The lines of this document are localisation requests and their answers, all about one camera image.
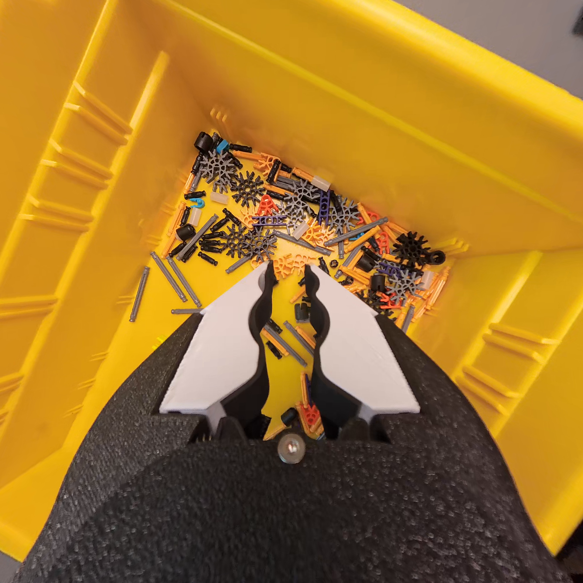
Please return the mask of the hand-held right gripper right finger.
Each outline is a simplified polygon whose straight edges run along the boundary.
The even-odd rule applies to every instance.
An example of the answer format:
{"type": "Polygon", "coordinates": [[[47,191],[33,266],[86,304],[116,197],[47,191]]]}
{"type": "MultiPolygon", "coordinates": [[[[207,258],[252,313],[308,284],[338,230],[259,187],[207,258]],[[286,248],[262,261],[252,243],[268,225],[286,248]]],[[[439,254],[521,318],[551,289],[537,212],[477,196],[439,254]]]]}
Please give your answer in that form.
{"type": "Polygon", "coordinates": [[[319,267],[304,269],[316,332],[311,396],[328,440],[352,421],[367,428],[386,414],[418,414],[420,404],[382,325],[392,325],[319,267]]]}

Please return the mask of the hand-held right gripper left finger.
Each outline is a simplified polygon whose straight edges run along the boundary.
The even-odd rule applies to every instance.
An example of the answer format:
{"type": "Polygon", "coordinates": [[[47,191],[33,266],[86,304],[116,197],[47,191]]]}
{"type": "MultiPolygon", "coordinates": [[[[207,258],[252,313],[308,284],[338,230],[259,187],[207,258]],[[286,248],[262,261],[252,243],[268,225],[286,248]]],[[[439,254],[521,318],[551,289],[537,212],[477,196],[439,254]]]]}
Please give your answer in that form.
{"type": "Polygon", "coordinates": [[[203,416],[214,434],[230,418],[251,438],[260,434],[270,391],[261,331],[272,314],[276,284],[273,261],[266,261],[202,310],[161,414],[203,416]]]}

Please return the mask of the pile of black orange pieces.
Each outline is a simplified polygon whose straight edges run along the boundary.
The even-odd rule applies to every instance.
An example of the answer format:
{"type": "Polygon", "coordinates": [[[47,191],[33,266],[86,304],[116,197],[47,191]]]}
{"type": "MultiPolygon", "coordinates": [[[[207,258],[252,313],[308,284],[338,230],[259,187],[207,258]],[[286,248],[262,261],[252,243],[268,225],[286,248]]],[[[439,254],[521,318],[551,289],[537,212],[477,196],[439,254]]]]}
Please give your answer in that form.
{"type": "MultiPolygon", "coordinates": [[[[213,215],[199,230],[191,223],[179,224],[176,234],[181,239],[182,247],[179,249],[180,253],[167,257],[168,263],[187,285],[176,262],[191,255],[191,249],[197,250],[201,258],[214,265],[216,260],[208,257],[207,251],[225,252],[232,258],[237,255],[239,264],[251,262],[256,268],[266,261],[273,261],[277,284],[273,288],[272,314],[261,331],[265,355],[267,346],[271,346],[276,356],[293,356],[302,368],[310,368],[310,372],[302,372],[302,398],[282,414],[278,430],[283,431],[290,426],[304,427],[308,435],[325,437],[319,410],[311,396],[316,332],[310,324],[311,301],[305,289],[304,269],[307,266],[319,267],[330,275],[327,271],[328,265],[321,257],[322,254],[329,254],[330,245],[336,245],[340,240],[355,236],[358,232],[372,231],[386,220],[383,218],[368,225],[361,224],[360,230],[342,232],[340,227],[336,231],[332,220],[325,219],[320,223],[315,219],[315,211],[305,204],[313,203],[312,197],[316,193],[319,193],[317,202],[323,202],[327,195],[310,179],[294,180],[286,177],[281,183],[283,189],[276,189],[271,180],[273,174],[279,173],[281,164],[278,159],[274,160],[266,183],[254,171],[247,171],[245,175],[239,172],[241,164],[231,151],[234,149],[235,154],[251,157],[250,147],[228,146],[225,141],[218,143],[217,140],[217,136],[204,132],[199,135],[195,142],[199,155],[187,186],[196,183],[197,175],[201,175],[205,181],[213,184],[213,194],[218,195],[221,202],[227,201],[225,192],[232,191],[232,198],[247,210],[246,222],[233,215],[228,208],[224,208],[224,217],[221,220],[213,215]]],[[[260,434],[251,438],[230,418],[224,419],[219,432],[214,434],[203,416],[159,412],[162,398],[197,329],[201,312],[209,306],[201,308],[192,289],[186,289],[197,308],[191,310],[190,317],[177,332],[132,373],[115,396],[121,397],[124,392],[128,397],[140,397],[142,401],[138,405],[142,407],[141,412],[153,426],[176,426],[182,428],[184,433],[190,430],[194,439],[212,437],[215,440],[245,442],[270,439],[268,428],[271,418],[263,413],[259,419],[260,434]]],[[[375,310],[376,302],[365,302],[366,298],[362,293],[355,296],[375,310]]],[[[370,423],[369,428],[364,423],[352,421],[341,432],[341,440],[373,439],[389,442],[393,437],[390,427],[400,418],[412,416],[413,423],[430,427],[445,415],[446,405],[455,404],[455,399],[459,398],[455,396],[456,388],[448,376],[423,351],[413,345],[404,331],[395,326],[388,317],[388,312],[377,313],[392,322],[392,325],[382,325],[384,334],[420,404],[420,412],[379,415],[370,423]]],[[[283,383],[270,381],[269,378],[269,385],[270,395],[283,383]]]]}

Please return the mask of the yellow plastic bin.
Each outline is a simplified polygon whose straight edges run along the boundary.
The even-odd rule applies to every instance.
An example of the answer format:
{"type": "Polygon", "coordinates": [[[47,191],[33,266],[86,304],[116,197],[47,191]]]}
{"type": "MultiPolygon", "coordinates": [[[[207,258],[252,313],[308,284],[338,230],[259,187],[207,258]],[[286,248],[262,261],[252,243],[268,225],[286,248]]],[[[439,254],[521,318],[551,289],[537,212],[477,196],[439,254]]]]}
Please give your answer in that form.
{"type": "Polygon", "coordinates": [[[1,550],[26,557],[184,321],[150,253],[200,131],[445,251],[410,337],[558,552],[582,520],[582,101],[390,1],[1,1],[1,550]]]}

